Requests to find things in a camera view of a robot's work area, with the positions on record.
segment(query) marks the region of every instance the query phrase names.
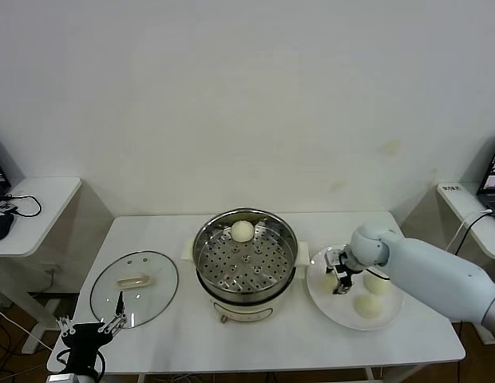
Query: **wire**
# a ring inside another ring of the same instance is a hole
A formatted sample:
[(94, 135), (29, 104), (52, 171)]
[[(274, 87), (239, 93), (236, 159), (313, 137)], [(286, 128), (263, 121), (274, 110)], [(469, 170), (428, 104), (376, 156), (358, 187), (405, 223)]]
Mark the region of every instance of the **wire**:
[(20, 215), (21, 217), (31, 218), (31, 217), (36, 217), (37, 215), (39, 215), (42, 212), (41, 204), (32, 195), (11, 195), (11, 194), (9, 194), (9, 195), (7, 195), (7, 197), (9, 197), (10, 200), (31, 198), (38, 205), (38, 211), (34, 214), (22, 214), (22, 213), (19, 213), (18, 210), (12, 211), (11, 214)]
[(60, 353), (58, 353), (56, 355), (56, 360), (59, 361), (62, 365), (66, 365), (66, 360), (65, 359), (61, 359), (61, 357), (63, 355), (66, 355), (70, 352), (70, 349), (64, 349), (63, 351), (61, 351)]
[(36, 340), (38, 343), (40, 343), (41, 345), (43, 345), (46, 349), (50, 349), (50, 351), (53, 351), (52, 348), (48, 347), (48, 345), (46, 345), (44, 342), (42, 342), (40, 339), (38, 339), (37, 337), (35, 337), (34, 335), (32, 335), (32, 333), (30, 333), (28, 330), (26, 330), (24, 327), (22, 327), (21, 325), (19, 325), (18, 323), (16, 323), (15, 321), (12, 321), (11, 319), (9, 319), (7, 316), (5, 316), (1, 311), (0, 311), (0, 315), (6, 319), (8, 322), (10, 323), (13, 323), (14, 325), (16, 325), (16, 327), (18, 327), (19, 329), (21, 329), (22, 331), (24, 331), (26, 334), (28, 334), (30, 337), (32, 337), (34, 340)]
[(481, 215), (480, 217), (476, 218), (476, 219), (475, 219), (475, 220), (474, 220), (474, 221), (473, 221), (473, 222), (472, 222), (472, 223), (468, 226), (467, 230), (466, 230), (466, 231), (465, 231), (465, 233), (464, 233), (464, 236), (462, 237), (461, 242), (460, 242), (460, 243), (459, 243), (459, 245), (458, 245), (457, 250), (455, 251), (455, 255), (458, 255), (458, 252), (461, 250), (461, 247), (462, 247), (462, 245), (464, 244), (464, 241), (465, 241), (466, 237), (468, 236), (468, 233), (469, 233), (469, 231), (471, 230), (471, 227), (473, 227), (473, 226), (474, 226), (474, 224), (475, 224), (476, 222), (478, 222), (480, 219), (482, 219), (482, 218), (486, 217), (487, 215), (492, 215), (492, 211), (491, 211), (490, 213), (485, 213), (484, 215)]
[(372, 270), (370, 270), (370, 269), (366, 269), (366, 271), (368, 271), (370, 274), (372, 274), (372, 275), (376, 276), (377, 278), (382, 279), (383, 281), (389, 281), (389, 280), (390, 280), (389, 278), (387, 278), (387, 277), (383, 277), (382, 275), (379, 275), (379, 274), (377, 274), (377, 273), (373, 272), (373, 271), (372, 271)]
[(5, 381), (6, 379), (10, 379), (11, 377), (16, 377), (17, 375), (20, 375), (22, 373), (28, 373), (29, 371), (33, 371), (34, 369), (39, 369), (41, 367), (45, 367), (45, 363), (43, 365), (36, 365), (34, 367), (31, 367), (30, 369), (25, 369), (24, 371), (21, 371), (20, 373), (13, 373), (11, 375), (8, 375), (7, 377), (2, 377), (0, 381)]
[[(463, 321), (461, 321), (461, 325), (458, 328), (458, 339), (462, 343), (462, 325), (464, 324)], [(457, 383), (461, 383), (461, 361), (462, 359), (459, 359), (457, 362)]]
[(54, 286), (54, 270), (50, 270), (49, 273), (50, 273), (50, 283), (49, 283), (49, 285), (46, 288), (44, 288), (44, 289), (38, 291), (37, 293), (31, 295), (31, 298), (36, 298), (38, 295), (45, 293), (48, 289), (50, 289), (52, 286)]
[(181, 381), (182, 379), (185, 379), (187, 382), (191, 382), (190, 379), (188, 379), (188, 377), (190, 376), (191, 376), (190, 373), (186, 373), (185, 375), (181, 375), (181, 376), (176, 375), (175, 377), (172, 378), (170, 383), (175, 383), (176, 381)]
[(457, 229), (457, 232), (455, 233), (455, 235), (453, 236), (452, 240), (449, 241), (448, 243), (448, 246), (445, 247), (445, 251), (448, 251), (448, 249), (452, 246), (453, 242), (455, 242), (455, 239), (457, 239), (457, 236), (458, 236), (458, 233), (461, 232), (462, 228), (464, 227), (465, 223), (468, 222), (471, 218), (473, 218), (475, 215), (478, 215), (478, 214), (483, 214), (483, 213), (492, 213), (493, 211), (491, 209), (487, 209), (487, 210), (482, 210), (482, 211), (475, 211), (474, 213), (471, 213), (470, 215), (468, 215), (467, 217), (465, 217), (465, 219), (461, 222), (461, 224), (459, 225), (458, 229)]
[(101, 373), (100, 375), (98, 376), (98, 379), (97, 379), (97, 383), (99, 383), (102, 378), (104, 377), (104, 374), (105, 374), (105, 358), (104, 358), (104, 355), (102, 355), (102, 353), (100, 351), (97, 351), (97, 355), (98, 357), (100, 358), (101, 362), (102, 362), (102, 370), (101, 370)]
[(0, 376), (2, 373), (9, 373), (10, 375), (8, 377), (5, 377), (5, 379), (11, 378), (11, 383), (15, 383), (15, 377), (12, 376), (13, 374), (15, 374), (14, 371), (12, 371), (11, 369), (0, 369)]

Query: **white dough ball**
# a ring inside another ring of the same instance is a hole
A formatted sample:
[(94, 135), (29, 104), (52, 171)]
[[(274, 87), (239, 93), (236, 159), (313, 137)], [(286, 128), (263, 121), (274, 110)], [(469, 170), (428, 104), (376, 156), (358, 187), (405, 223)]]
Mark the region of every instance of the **white dough ball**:
[(248, 221), (237, 221), (232, 225), (230, 235), (236, 242), (251, 241), (255, 235), (255, 228)]
[(336, 278), (335, 273), (324, 273), (322, 278), (319, 280), (320, 289), (325, 294), (333, 294), (336, 286), (338, 285), (338, 279)]
[(362, 294), (355, 298), (354, 308), (364, 318), (373, 319), (382, 312), (382, 304), (378, 297), (372, 294)]
[(377, 278), (375, 275), (370, 273), (365, 273), (362, 280), (366, 289), (376, 295), (383, 295), (387, 293), (391, 286), (390, 281)]

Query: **cable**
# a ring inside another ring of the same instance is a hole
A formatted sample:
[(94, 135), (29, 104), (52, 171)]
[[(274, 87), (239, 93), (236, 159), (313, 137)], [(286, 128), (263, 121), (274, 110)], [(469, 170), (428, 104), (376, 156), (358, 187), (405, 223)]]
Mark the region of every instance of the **cable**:
[(445, 251), (448, 251), (449, 247), (452, 246), (453, 242), (455, 241), (455, 239), (457, 239), (457, 236), (458, 236), (458, 233), (461, 232), (462, 228), (464, 227), (464, 224), (466, 222), (468, 222), (471, 218), (473, 218), (475, 215), (477, 214), (483, 214), (483, 213), (492, 213), (492, 209), (487, 209), (487, 210), (482, 210), (482, 211), (475, 211), (474, 213), (471, 213), (470, 215), (468, 215), (467, 217), (465, 217), (465, 219), (461, 222), (461, 224), (459, 225), (458, 229), (457, 229), (457, 232), (455, 233), (455, 235), (453, 236), (452, 240), (449, 241), (448, 243), (448, 246), (445, 247)]
[(32, 199), (38, 205), (38, 211), (36, 213), (34, 213), (34, 214), (19, 213), (17, 210), (17, 206), (15, 206), (13, 204), (10, 204), (10, 206), (11, 206), (10, 210), (0, 209), (0, 212), (2, 214), (15, 214), (15, 215), (20, 215), (21, 217), (27, 217), (27, 218), (36, 217), (37, 215), (39, 215), (42, 212), (42, 205), (38, 202), (36, 197), (34, 197), (33, 195), (11, 195), (11, 194), (4, 195), (3, 197), (0, 197), (0, 202), (11, 201), (12, 199), (26, 199), (26, 198)]
[[(458, 328), (458, 339), (462, 343), (462, 325), (464, 324), (463, 321), (461, 321), (461, 325)], [(457, 383), (461, 383), (461, 361), (462, 359), (459, 359), (457, 361)]]
[(34, 214), (22, 214), (22, 213), (19, 213), (18, 210), (12, 211), (12, 214), (20, 215), (21, 217), (31, 218), (31, 217), (36, 217), (37, 215), (39, 215), (42, 212), (42, 206), (41, 206), (41, 204), (38, 202), (38, 200), (36, 199), (36, 197), (34, 197), (33, 195), (11, 195), (10, 194), (10, 195), (8, 195), (8, 197), (10, 197), (10, 199), (31, 198), (38, 205), (38, 211), (36, 213), (34, 213)]
[(37, 337), (35, 337), (34, 335), (32, 335), (32, 333), (30, 333), (28, 330), (26, 330), (24, 327), (22, 327), (21, 325), (17, 324), (15, 321), (12, 321), (11, 319), (9, 319), (7, 316), (5, 316), (1, 311), (0, 311), (0, 315), (6, 319), (8, 322), (10, 323), (13, 323), (14, 325), (16, 325), (16, 327), (18, 327), (19, 329), (21, 329), (22, 331), (24, 331), (26, 334), (28, 334), (30, 337), (32, 337), (34, 340), (36, 340), (38, 343), (40, 343), (41, 345), (43, 345), (46, 349), (50, 349), (50, 351), (53, 351), (52, 348), (48, 347), (48, 345), (46, 345), (44, 342), (42, 342), (40, 339), (38, 339)]
[(104, 355), (102, 355), (102, 353), (100, 351), (97, 351), (97, 355), (102, 362), (102, 370), (101, 370), (101, 373), (97, 379), (97, 383), (100, 383), (100, 381), (102, 380), (102, 378), (104, 377), (104, 374), (105, 374), (105, 358), (104, 358)]
[(387, 277), (383, 277), (382, 275), (379, 275), (379, 274), (377, 274), (377, 273), (373, 272), (373, 271), (372, 271), (372, 270), (370, 270), (370, 269), (366, 269), (366, 271), (368, 271), (370, 274), (372, 274), (372, 275), (376, 276), (377, 278), (382, 279), (383, 281), (389, 281), (389, 280), (390, 280), (389, 278), (387, 278)]
[(66, 355), (70, 352), (70, 349), (64, 349), (63, 351), (61, 351), (60, 353), (58, 353), (56, 355), (56, 360), (59, 361), (62, 365), (66, 365), (66, 360), (65, 359), (61, 359), (61, 357), (63, 355)]
[(10, 375), (5, 377), (5, 379), (11, 378), (11, 383), (15, 383), (15, 376), (13, 376), (15, 374), (14, 371), (12, 371), (11, 369), (0, 369), (0, 376), (2, 373), (9, 373)]
[(54, 270), (50, 270), (49, 273), (50, 273), (49, 285), (46, 288), (41, 289), (37, 293), (34, 293), (33, 295), (31, 295), (31, 298), (36, 298), (38, 295), (45, 293), (48, 289), (50, 289), (52, 286), (54, 286)]
[(480, 219), (482, 219), (482, 218), (486, 217), (487, 215), (492, 215), (492, 214), (493, 214), (493, 213), (492, 213), (492, 211), (491, 211), (490, 213), (485, 213), (484, 215), (481, 215), (480, 217), (476, 218), (476, 219), (475, 219), (475, 220), (474, 220), (474, 221), (473, 221), (473, 222), (472, 222), (472, 223), (468, 226), (467, 230), (466, 230), (466, 231), (465, 231), (465, 233), (464, 233), (464, 236), (462, 237), (461, 242), (460, 242), (460, 243), (459, 243), (459, 245), (458, 245), (457, 250), (455, 251), (455, 255), (458, 255), (458, 252), (461, 250), (461, 247), (462, 247), (462, 245), (464, 244), (464, 241), (465, 241), (466, 237), (468, 236), (468, 233), (469, 233), (469, 231), (471, 230), (471, 227), (473, 227), (473, 226), (474, 226), (474, 224), (475, 224), (476, 222), (478, 222)]
[(31, 367), (30, 369), (25, 369), (24, 371), (21, 371), (20, 373), (14, 373), (12, 375), (8, 375), (7, 377), (2, 377), (0, 381), (5, 381), (6, 379), (10, 379), (11, 377), (16, 377), (17, 375), (20, 375), (22, 373), (28, 373), (29, 371), (33, 371), (34, 369), (39, 369), (41, 367), (45, 367), (45, 363), (43, 365), (36, 365), (34, 367)]

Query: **pot handle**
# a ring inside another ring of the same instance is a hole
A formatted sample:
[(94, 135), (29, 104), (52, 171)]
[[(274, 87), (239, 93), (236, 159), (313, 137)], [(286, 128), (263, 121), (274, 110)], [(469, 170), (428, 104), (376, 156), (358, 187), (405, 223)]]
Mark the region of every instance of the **pot handle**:
[(183, 261), (188, 261), (192, 263), (192, 245), (194, 243), (194, 239), (188, 239), (184, 245), (184, 250), (182, 251), (182, 256), (180, 259)]
[(295, 267), (306, 267), (310, 264), (310, 252), (307, 242), (299, 242), (297, 246), (297, 257), (295, 259)]

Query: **metal pot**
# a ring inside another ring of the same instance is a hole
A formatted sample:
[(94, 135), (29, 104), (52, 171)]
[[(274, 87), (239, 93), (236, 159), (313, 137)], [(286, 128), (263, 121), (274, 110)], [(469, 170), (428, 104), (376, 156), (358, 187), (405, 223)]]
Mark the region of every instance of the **metal pot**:
[[(233, 223), (245, 220), (255, 236), (238, 243), (230, 236)], [(250, 208), (227, 211), (198, 231), (192, 258), (198, 279), (213, 297), (230, 305), (254, 306), (281, 294), (295, 273), (297, 238), (280, 217)]]

